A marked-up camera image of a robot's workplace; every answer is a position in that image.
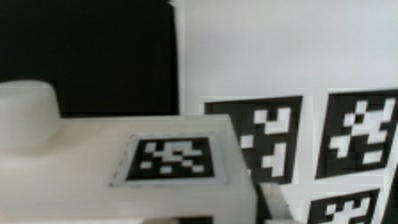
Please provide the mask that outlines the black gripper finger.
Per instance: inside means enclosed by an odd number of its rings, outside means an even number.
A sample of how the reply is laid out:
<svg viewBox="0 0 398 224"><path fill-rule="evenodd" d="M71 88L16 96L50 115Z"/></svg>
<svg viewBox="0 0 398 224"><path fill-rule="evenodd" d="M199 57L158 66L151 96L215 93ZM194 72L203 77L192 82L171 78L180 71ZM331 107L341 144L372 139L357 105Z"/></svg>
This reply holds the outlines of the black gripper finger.
<svg viewBox="0 0 398 224"><path fill-rule="evenodd" d="M262 224L297 224L278 183L260 184L262 208L258 210Z"/></svg>

